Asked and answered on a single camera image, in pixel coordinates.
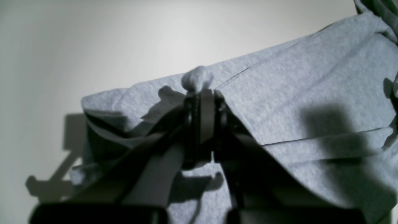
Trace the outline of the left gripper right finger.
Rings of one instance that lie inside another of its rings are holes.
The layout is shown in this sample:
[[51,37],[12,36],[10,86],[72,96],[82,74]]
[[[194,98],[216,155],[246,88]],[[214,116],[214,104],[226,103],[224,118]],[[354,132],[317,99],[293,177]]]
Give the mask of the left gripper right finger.
[[364,224],[358,209],[310,192],[253,138],[223,95],[201,91],[201,162],[214,154],[226,177],[228,224]]

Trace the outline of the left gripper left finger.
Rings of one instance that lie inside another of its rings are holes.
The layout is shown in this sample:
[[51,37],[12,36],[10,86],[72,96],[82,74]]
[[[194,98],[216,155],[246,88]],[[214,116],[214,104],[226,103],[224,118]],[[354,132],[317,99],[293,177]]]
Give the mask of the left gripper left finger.
[[108,172],[71,199],[39,205],[31,224],[169,224],[175,176],[202,162],[203,94],[188,93]]

